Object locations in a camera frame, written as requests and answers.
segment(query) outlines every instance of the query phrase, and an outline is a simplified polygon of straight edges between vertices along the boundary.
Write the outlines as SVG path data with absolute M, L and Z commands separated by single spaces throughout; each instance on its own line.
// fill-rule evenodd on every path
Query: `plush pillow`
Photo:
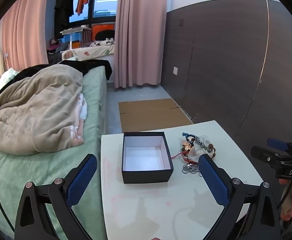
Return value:
M 12 80 L 17 74 L 19 73 L 19 71 L 13 70 L 12 68 L 10 68 L 9 70 L 7 70 L 4 74 L 2 74 L 1 78 L 0 78 L 0 90 L 10 81 Z

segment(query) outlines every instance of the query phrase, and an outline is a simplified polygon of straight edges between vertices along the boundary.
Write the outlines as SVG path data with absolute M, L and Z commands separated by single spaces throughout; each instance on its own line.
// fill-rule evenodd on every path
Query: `window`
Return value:
M 74 12 L 76 11 L 78 0 L 74 0 Z M 117 0 L 89 0 L 83 7 L 83 13 L 78 16 L 75 12 L 69 18 L 68 28 L 81 25 L 91 25 L 97 23 L 114 22 L 116 20 Z
M 83 8 L 83 13 L 78 16 L 76 13 L 76 8 L 77 8 L 78 0 L 74 0 L 74 15 L 69 17 L 69 22 L 77 22 L 77 21 L 82 21 L 82 20 L 87 20 L 88 19 L 88 4 L 84 5 Z
M 93 17 L 116 16 L 117 0 L 94 0 Z

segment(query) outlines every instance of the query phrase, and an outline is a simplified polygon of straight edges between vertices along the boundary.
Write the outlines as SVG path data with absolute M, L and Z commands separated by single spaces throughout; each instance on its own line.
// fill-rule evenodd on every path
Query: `jewelry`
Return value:
M 192 174 L 195 174 L 198 172 L 198 175 L 200 177 L 203 177 L 202 174 L 199 172 L 198 170 L 198 165 L 197 164 L 192 164 L 192 163 L 189 163 L 187 165 L 184 165 L 183 166 L 183 169 L 182 169 L 182 173 L 186 174 L 186 173 L 192 173 Z
M 190 151 L 192 147 L 193 146 L 188 141 L 184 141 L 182 151 Z
M 197 141 L 198 144 L 199 144 L 204 150 L 208 151 L 209 153 L 211 153 L 212 151 L 215 151 L 215 148 L 214 148 L 214 146 L 213 146 L 211 143 L 208 145 L 208 147 L 205 146 L 205 145 L 203 144 L 203 142 L 201 142 L 201 141 L 199 140 L 198 136 L 196 136 L 196 135 L 188 134 L 188 133 L 182 133 L 182 135 L 185 136 L 186 141 L 191 145 L 191 148 L 194 146 L 194 141 Z

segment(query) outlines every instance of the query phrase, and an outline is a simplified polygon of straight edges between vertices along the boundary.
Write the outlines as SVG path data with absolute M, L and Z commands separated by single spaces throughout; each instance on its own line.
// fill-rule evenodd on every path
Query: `red string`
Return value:
M 182 154 L 182 153 L 179 153 L 179 154 L 175 155 L 174 157 L 172 157 L 172 159 L 173 159 L 173 158 L 176 158 L 176 157 L 177 157 L 178 155 L 180 155 L 180 154 Z

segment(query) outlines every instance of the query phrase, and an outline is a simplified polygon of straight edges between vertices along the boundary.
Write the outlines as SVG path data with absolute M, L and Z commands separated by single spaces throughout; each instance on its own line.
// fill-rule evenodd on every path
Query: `pillow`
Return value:
M 78 57 L 70 57 L 67 60 L 74 60 L 74 61 L 78 61 Z
M 115 40 L 113 38 L 106 39 L 105 41 L 95 41 L 90 44 L 90 47 L 97 47 L 97 46 L 111 46 L 114 45 Z
M 2 74 L 1 78 L 0 78 L 0 90 L 10 81 L 12 80 L 17 74 L 19 73 L 19 71 L 13 70 L 12 68 L 10 68 L 9 70 L 7 70 L 4 74 Z

